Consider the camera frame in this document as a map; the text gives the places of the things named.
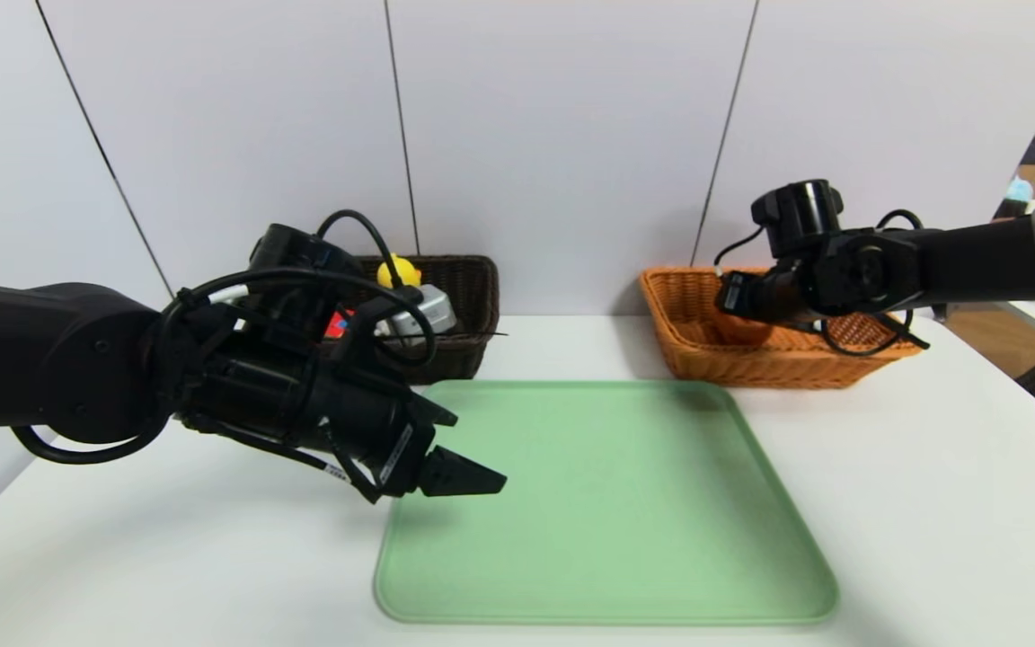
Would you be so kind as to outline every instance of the orange wicker basket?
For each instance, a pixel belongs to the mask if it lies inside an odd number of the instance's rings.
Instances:
[[[839,389],[921,351],[900,340],[870,357],[841,355],[821,336],[780,327],[773,327],[772,335],[761,345],[728,344],[721,332],[727,315],[713,303],[721,286],[713,269],[658,267],[645,270],[641,284],[666,363],[682,380],[731,386]],[[831,320],[830,331],[837,344],[855,351],[874,349],[894,334],[863,315]]]

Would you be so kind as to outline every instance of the black cable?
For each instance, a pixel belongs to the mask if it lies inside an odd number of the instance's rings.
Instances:
[[[750,242],[752,238],[759,237],[761,235],[761,232],[765,232],[764,226],[757,228],[757,232],[752,232],[748,236],[745,236],[744,238],[740,239],[740,241],[733,242],[732,245],[726,245],[726,248],[719,251],[718,255],[713,258],[713,266],[716,267],[721,265],[721,259],[723,259],[727,254],[730,254],[737,247],[742,246],[747,242]]]
[[[884,217],[881,218],[881,222],[878,222],[878,226],[876,226],[876,229],[885,229],[889,225],[889,222],[893,220],[895,217],[905,218],[905,220],[909,222],[909,225],[913,229],[924,229],[924,224],[923,222],[921,222],[921,218],[917,217],[916,213],[911,212],[911,210],[904,208],[892,209],[890,210],[890,212],[884,214]],[[891,326],[891,324],[893,324],[892,321],[887,319],[888,315],[880,315],[878,317],[879,317],[878,320],[880,321],[881,324],[884,324],[884,326],[889,328],[894,328],[894,326]],[[911,332],[909,332],[909,328],[912,327],[912,324],[913,324],[913,311],[907,310],[905,311],[905,321],[903,324],[900,324],[900,328],[895,329],[895,334],[889,337],[886,341],[886,343],[883,343],[879,345],[879,347],[876,347],[870,350],[858,351],[858,350],[847,349],[845,347],[841,347],[840,344],[837,344],[837,341],[833,340],[833,334],[831,334],[829,330],[828,321],[822,319],[821,339],[825,340],[825,344],[828,345],[830,349],[839,352],[841,355],[849,355],[852,357],[867,357],[870,355],[876,355],[876,353],[879,353],[891,347],[892,344],[899,343],[899,341],[903,339],[913,340],[915,341],[915,344],[921,345],[922,348],[928,348],[927,344],[921,343],[920,340],[917,340],[915,336],[911,334]]]
[[[11,427],[10,430],[16,435],[18,442],[26,447],[39,459],[50,460],[53,463],[62,463],[65,466],[93,466],[94,463],[107,463],[110,460],[124,459],[132,452],[139,451],[141,447],[149,445],[153,439],[159,437],[165,429],[166,420],[155,423],[151,429],[136,435],[135,438],[118,446],[109,446],[106,449],[94,451],[71,451],[60,449],[57,446],[47,445],[46,441],[34,433],[31,425]]]
[[[876,228],[884,229],[884,227],[889,225],[889,222],[895,217],[904,217],[905,220],[909,222],[909,225],[912,226],[913,229],[924,229],[921,218],[916,217],[916,213],[911,212],[911,210],[904,208],[895,208],[884,214],[884,217],[881,218],[881,222],[878,222],[878,226],[876,226]]]
[[[905,321],[903,323],[903,328],[896,331],[895,334],[889,337],[887,341],[884,341],[884,343],[879,345],[879,347],[876,347],[870,350],[850,350],[848,348],[841,347],[840,344],[837,344],[836,340],[833,340],[833,334],[831,334],[831,332],[829,331],[829,321],[827,319],[822,319],[821,339],[825,340],[825,344],[828,345],[829,348],[839,352],[841,355],[849,355],[852,357],[867,357],[870,355],[876,355],[876,353],[888,349],[889,347],[891,347],[892,344],[899,343],[900,339],[909,335],[909,327],[911,327],[912,324],[913,324],[913,311],[907,310],[905,311]]]
[[[390,271],[390,285],[394,288],[402,287],[402,275],[398,275],[398,265],[393,262],[393,255],[390,254],[390,247],[386,246],[385,239],[383,239],[382,234],[378,232],[378,227],[374,227],[373,222],[371,222],[368,217],[358,213],[357,210],[345,208],[331,213],[329,217],[322,222],[322,225],[317,227],[317,237],[325,238],[325,233],[329,232],[330,227],[333,227],[334,222],[339,222],[344,217],[360,222],[366,232],[369,232],[371,238],[374,238],[374,244],[378,245],[378,253],[382,255],[382,261],[385,262],[386,269],[389,269]]]
[[[426,319],[422,315],[422,311],[419,311],[418,306],[414,303],[408,302],[405,297],[400,295],[393,290],[387,290],[382,286],[378,286],[377,283],[371,282],[369,278],[362,278],[360,275],[350,275],[350,274],[339,274],[336,271],[324,271],[317,269],[301,269],[301,267],[274,267],[273,269],[252,269],[246,271],[238,271],[235,274],[223,275],[221,278],[215,278],[213,282],[204,283],[198,288],[194,288],[188,292],[189,298],[202,299],[209,297],[209,295],[214,294],[218,290],[225,290],[226,288],[231,288],[235,286],[242,286],[248,283],[261,283],[261,282],[274,282],[274,280],[285,280],[284,283],[290,282],[305,282],[305,283],[317,283],[322,282],[322,280],[332,280],[332,282],[338,283],[349,283],[351,286],[356,286],[358,288],[364,288],[374,294],[390,299],[392,302],[397,303],[406,312],[418,321],[420,329],[422,329],[422,335],[425,336],[425,356],[419,359],[412,359],[411,357],[400,356],[398,353],[390,352],[390,355],[395,361],[405,365],[423,365],[428,364],[434,360],[437,355],[437,340],[434,334],[434,327],[431,325],[431,320]],[[178,315],[175,312],[166,313],[164,318],[164,323],[161,323],[160,332],[162,330],[168,330],[169,326],[173,326],[174,320]],[[160,335],[159,348],[165,347],[167,344],[162,344],[165,337]]]

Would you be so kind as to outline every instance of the wicker basket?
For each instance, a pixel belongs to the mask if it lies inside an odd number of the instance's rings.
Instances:
[[[485,356],[485,344],[498,328],[498,267],[484,256],[419,256],[404,257],[422,271],[422,282],[434,284],[449,295],[449,303],[457,317],[452,335],[437,337],[439,349],[434,361],[419,367],[392,364],[403,372],[411,385],[431,385],[442,380],[468,380],[477,373]],[[371,280],[378,274],[381,257],[361,257],[362,271]],[[344,305],[369,300],[374,295],[358,290]],[[325,340],[323,352],[333,350],[336,341]],[[398,349],[407,357],[420,357],[425,347]]]
[[[764,269],[747,269],[764,271]],[[761,345],[727,344],[714,305],[721,282],[713,269],[662,267],[641,275],[653,313],[657,342],[675,377],[718,385],[786,389],[839,389],[920,348],[900,340],[870,357],[831,350],[821,336],[773,327]],[[870,350],[894,332],[863,315],[830,321],[834,341],[850,350]]]

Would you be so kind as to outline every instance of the white cable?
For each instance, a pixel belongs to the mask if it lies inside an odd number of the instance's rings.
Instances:
[[[228,300],[235,300],[242,298],[249,294],[249,288],[246,286],[230,286],[225,290],[218,290],[214,294],[210,295],[211,303],[225,303]]]

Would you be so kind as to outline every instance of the black robotic arm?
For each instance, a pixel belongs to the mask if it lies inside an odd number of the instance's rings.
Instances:
[[[0,425],[41,459],[85,464],[140,450],[176,415],[199,432],[329,471],[371,502],[418,488],[431,496],[500,492],[505,476],[444,447],[426,453],[435,425],[456,417],[415,394],[386,361],[404,358],[374,336],[378,321],[405,311],[433,356],[433,329],[416,307],[422,295],[395,284],[363,278],[350,255],[319,236],[271,225],[248,270],[181,290],[162,312],[90,284],[0,288]],[[212,300],[242,286],[243,298]],[[326,357],[318,343],[358,287],[377,297],[356,307]],[[60,449],[33,425],[120,445]],[[332,453],[339,467],[301,449]]]

